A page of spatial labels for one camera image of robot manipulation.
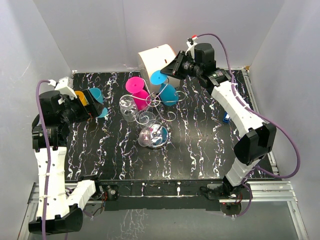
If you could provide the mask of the clear ribbed tumbler glass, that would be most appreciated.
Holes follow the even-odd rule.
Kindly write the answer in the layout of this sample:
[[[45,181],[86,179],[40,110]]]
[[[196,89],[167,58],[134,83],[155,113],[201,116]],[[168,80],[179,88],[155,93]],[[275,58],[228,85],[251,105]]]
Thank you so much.
[[[134,122],[138,113],[138,107],[130,95],[124,95],[119,100],[120,112],[127,122]]]

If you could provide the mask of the blue wine glass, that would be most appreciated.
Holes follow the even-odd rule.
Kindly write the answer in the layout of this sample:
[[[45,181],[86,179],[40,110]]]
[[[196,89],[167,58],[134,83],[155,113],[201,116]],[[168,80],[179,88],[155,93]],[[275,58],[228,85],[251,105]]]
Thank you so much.
[[[150,83],[158,88],[157,93],[166,106],[173,106],[179,100],[176,89],[167,82],[168,76],[161,73],[160,70],[155,71],[150,77]]]
[[[91,95],[94,97],[94,99],[97,100],[98,102],[98,105],[97,105],[98,113],[100,113],[98,118],[105,118],[108,114],[108,109],[103,105],[104,99],[103,99],[102,91],[97,87],[90,88],[89,91]]]

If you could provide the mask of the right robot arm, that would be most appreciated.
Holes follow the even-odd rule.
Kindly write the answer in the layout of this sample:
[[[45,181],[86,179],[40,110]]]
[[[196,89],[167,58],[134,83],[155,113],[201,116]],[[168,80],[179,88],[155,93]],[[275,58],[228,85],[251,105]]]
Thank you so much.
[[[209,43],[195,43],[188,51],[179,51],[160,72],[179,80],[197,78],[236,125],[241,138],[234,146],[235,160],[230,170],[220,186],[200,189],[207,198],[235,198],[246,187],[250,172],[272,150],[275,125],[251,113],[250,106],[235,92],[231,73],[216,66],[215,50]]]

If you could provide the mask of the pink wine glass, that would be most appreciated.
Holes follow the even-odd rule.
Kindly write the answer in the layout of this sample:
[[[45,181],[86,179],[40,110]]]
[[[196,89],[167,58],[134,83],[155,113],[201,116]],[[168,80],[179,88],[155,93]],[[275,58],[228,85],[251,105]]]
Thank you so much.
[[[134,76],[127,80],[125,89],[132,94],[133,100],[139,111],[145,109],[148,104],[146,102],[149,93],[144,90],[145,82],[141,77]]]

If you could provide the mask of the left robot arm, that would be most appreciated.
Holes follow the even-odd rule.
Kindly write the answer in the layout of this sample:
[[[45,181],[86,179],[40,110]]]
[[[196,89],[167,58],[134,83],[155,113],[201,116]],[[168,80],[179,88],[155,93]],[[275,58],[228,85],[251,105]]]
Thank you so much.
[[[54,235],[78,232],[83,225],[83,209],[89,199],[103,195],[97,175],[80,177],[76,187],[66,192],[65,158],[70,125],[99,117],[105,110],[93,89],[67,94],[51,90],[36,98],[39,114],[32,123],[32,148],[38,167],[38,209],[28,224],[32,234]]]

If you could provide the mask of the yellow wine glass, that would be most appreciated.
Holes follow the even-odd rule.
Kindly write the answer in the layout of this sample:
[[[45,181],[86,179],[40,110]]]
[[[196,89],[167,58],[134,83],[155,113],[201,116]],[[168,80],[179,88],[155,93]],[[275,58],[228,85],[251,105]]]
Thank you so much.
[[[75,94],[77,95],[83,106],[86,106],[88,104],[87,99],[82,91],[76,90]]]

